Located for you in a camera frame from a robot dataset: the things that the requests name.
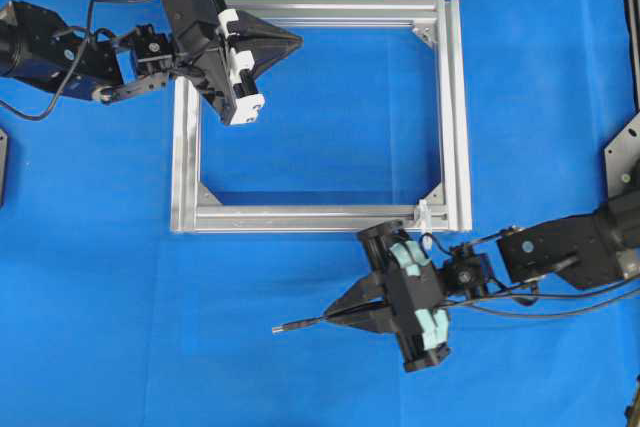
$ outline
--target cable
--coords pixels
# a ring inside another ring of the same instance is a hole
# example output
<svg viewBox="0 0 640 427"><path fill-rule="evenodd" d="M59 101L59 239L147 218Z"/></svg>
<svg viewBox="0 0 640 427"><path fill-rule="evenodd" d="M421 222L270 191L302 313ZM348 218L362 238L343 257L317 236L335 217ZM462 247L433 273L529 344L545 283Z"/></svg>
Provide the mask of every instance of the cable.
<svg viewBox="0 0 640 427"><path fill-rule="evenodd" d="M509 290L508 287L504 285L502 282L500 282L495 275L492 276L489 280L495 283L498 287L500 287L500 290L492 295L498 295L503 292L506 293ZM539 293L537 281L530 281L528 284L529 284L528 287L531 290L532 294ZM526 299L526 298L523 298L522 296L514 296L510 298L512 298L515 302L525 307L531 307L533 304L535 304L538 301L538 299Z"/></svg>
<svg viewBox="0 0 640 427"><path fill-rule="evenodd" d="M445 249L445 248L442 246L442 244L440 243L440 241L436 238L436 236L435 236L435 235L433 235L431 232L425 232L424 234L422 234L422 235L420 236L420 246L421 246L423 249L424 249L423 240L424 240L424 238L425 238L425 237L429 237L431 240L433 240L433 243L434 243L434 244L436 244L436 247L438 247L438 249L439 249L442 253L444 253L444 254L446 254L446 255L448 255L448 256L450 256L450 257L452 257L452 256L453 256L453 254L451 253L451 251L450 251L450 250L448 250L448 249Z"/></svg>
<svg viewBox="0 0 640 427"><path fill-rule="evenodd" d="M582 315L582 314L588 314L590 312L594 312L596 310L600 310L603 309L604 307L607 307L615 302L618 302L620 300L624 300L624 299L628 299L629 297L633 297L634 295L640 294L640 287L630 290L629 292L625 292L622 295L619 295L617 297L613 297L609 300L605 300L604 302L600 302L598 304L594 304L591 305L589 307L585 307L583 309L578 309L578 310L570 310L567 312L558 312L555 314L518 314L516 312L503 312L500 310L493 310L493 309L485 309L484 307L478 307L476 305L465 305L465 307L469 308L469 309L473 309L476 310L478 312L482 312L484 314L491 314L491 315L497 315L500 317L509 317L512 319L564 319L567 317L575 317L577 315Z"/></svg>
<svg viewBox="0 0 640 427"><path fill-rule="evenodd" d="M637 280L638 278L640 278L640 275L635 275L633 277L630 277L627 280L624 280L622 282L618 282L617 284L613 284L610 285L609 287L605 287L604 289L600 289L600 290L594 290L593 292L586 292L584 294L536 294L536 293L531 293L531 294L512 294L510 292L512 292L513 290L519 289L521 287L523 287L523 284L519 284L518 286L514 286L514 287L510 287L509 289L507 289L506 291L503 292L497 292L493 295L487 296L487 297L481 297L478 299L470 299L470 300L463 300L460 302L454 302L454 303L449 303L449 304L445 304L443 305L444 307L468 307L469 305L473 305L477 302L488 302L491 300L500 300L500 299L514 299L514 298L528 298L528 299L547 299L547 300L579 300L579 299L589 299L591 297L597 297L599 295L602 294L606 294L607 292L612 292L614 290L617 290L621 287L624 287L625 285L629 284L630 282L633 282L634 280Z"/></svg>
<svg viewBox="0 0 640 427"><path fill-rule="evenodd" d="M152 0L90 0L89 1L89 8L87 10L87 26L84 27L84 28L83 27L78 27L78 26L70 26L68 29L65 29L64 31L62 31L63 33L69 33L69 32L72 32L74 30L79 30L81 32L84 32L84 37L82 39L82 42L78 46L78 50L76 51L75 58L73 60L73 63L71 64L71 67L69 68L69 71L67 72L67 75L64 76L64 79L62 80L62 82L58 86L58 90L56 90L56 92L53 95L51 101L49 102L49 105L47 106L47 108L43 112L41 112L40 114L30 115L30 114L25 114L24 112L21 112L18 109L13 108L11 105L9 105L8 103L6 103L3 100L0 100L0 107L4 107L9 112L17 115L18 117L20 117L21 119L24 119L24 120L39 121L39 120L43 120L43 119L47 118L49 116L49 114L51 114L51 112L53 112L54 107L58 103L58 99L62 95L62 92L66 88L67 84L69 83L69 80L71 79L71 77L73 76L75 70L77 69L78 64L80 64L80 60L82 59L82 56L84 55L84 52L87 49L87 44L89 44L89 42L92 42L99 34L105 34L107 37L110 37L109 34L113 35L113 33L110 30L104 29L104 28L98 29L94 34L91 33L91 23L92 23L92 18L93 18L94 5L97 4L97 3L103 3L103 4L142 4L144 2L150 2L150 1L152 1Z"/></svg>

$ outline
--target aluminum frame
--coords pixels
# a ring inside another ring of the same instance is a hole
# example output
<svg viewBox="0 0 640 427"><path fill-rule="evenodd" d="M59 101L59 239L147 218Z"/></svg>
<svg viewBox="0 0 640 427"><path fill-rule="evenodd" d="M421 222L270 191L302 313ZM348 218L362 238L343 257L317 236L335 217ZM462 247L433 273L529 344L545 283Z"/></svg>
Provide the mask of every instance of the aluminum frame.
<svg viewBox="0 0 640 427"><path fill-rule="evenodd" d="M281 27L410 29L436 59L440 183L417 205L222 205L200 180L200 95L175 84L171 230L176 233L352 232L400 219L411 231L472 226L469 145L458 0L227 0Z"/></svg>

